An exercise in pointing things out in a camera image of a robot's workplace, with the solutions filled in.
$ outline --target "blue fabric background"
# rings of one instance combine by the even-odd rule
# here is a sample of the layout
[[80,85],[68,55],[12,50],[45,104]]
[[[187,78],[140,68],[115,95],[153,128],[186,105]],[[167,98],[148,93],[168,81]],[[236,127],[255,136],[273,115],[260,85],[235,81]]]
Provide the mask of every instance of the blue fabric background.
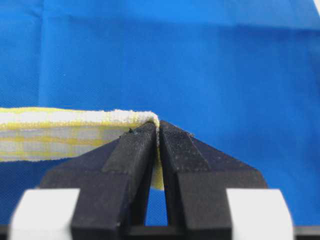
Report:
[[[262,171],[295,224],[320,225],[312,0],[2,0],[0,46],[1,107],[153,111]],[[148,223],[165,224],[163,193],[150,199]]]

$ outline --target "folded cloth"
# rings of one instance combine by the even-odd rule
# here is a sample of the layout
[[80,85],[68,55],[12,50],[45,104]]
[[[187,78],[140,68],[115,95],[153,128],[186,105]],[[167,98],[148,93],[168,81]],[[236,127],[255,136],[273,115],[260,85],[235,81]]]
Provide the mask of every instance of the folded cloth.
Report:
[[[146,122],[156,126],[159,156],[160,122],[151,111],[0,108],[0,162],[76,157]],[[152,185],[163,189],[159,160],[158,157]]]

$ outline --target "black plastic part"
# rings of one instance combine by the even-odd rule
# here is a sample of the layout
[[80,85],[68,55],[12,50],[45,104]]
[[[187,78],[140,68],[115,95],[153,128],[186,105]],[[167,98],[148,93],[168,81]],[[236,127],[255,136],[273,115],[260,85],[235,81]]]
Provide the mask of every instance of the black plastic part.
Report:
[[[258,170],[165,121],[160,126],[169,226],[144,226],[155,126],[147,123],[50,170],[41,188],[81,188],[74,240],[231,240],[226,188],[267,188]],[[0,225],[0,240],[8,226]],[[296,226],[296,240],[319,240],[320,226]]]
[[119,239],[126,225],[144,223],[155,152],[156,128],[146,123],[53,168],[39,187],[80,188],[73,239]]
[[[0,240],[7,239],[8,226],[0,225]],[[320,226],[296,226],[294,228],[295,240],[319,240]],[[185,232],[175,226],[143,226],[135,225],[123,234],[124,240],[185,240]],[[214,238],[213,240],[230,240],[227,237]]]
[[231,239],[226,188],[267,188],[258,170],[161,121],[168,222],[189,239]]

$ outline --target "yellow cloth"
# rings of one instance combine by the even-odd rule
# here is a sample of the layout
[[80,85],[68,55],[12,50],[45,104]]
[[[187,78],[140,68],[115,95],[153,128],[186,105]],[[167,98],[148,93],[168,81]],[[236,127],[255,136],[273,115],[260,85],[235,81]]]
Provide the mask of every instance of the yellow cloth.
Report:
[[[44,107],[0,108],[0,162],[76,157],[117,139],[129,128],[159,119],[150,111],[83,111]],[[163,189],[156,161],[153,186]]]

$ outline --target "white pad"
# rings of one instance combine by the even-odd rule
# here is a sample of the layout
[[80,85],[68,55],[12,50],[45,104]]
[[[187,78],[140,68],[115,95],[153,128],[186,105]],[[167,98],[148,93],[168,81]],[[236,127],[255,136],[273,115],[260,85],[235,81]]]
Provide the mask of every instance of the white pad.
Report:
[[293,240],[292,219],[278,189],[226,190],[233,240]]
[[26,190],[11,218],[9,240],[72,240],[80,189]]

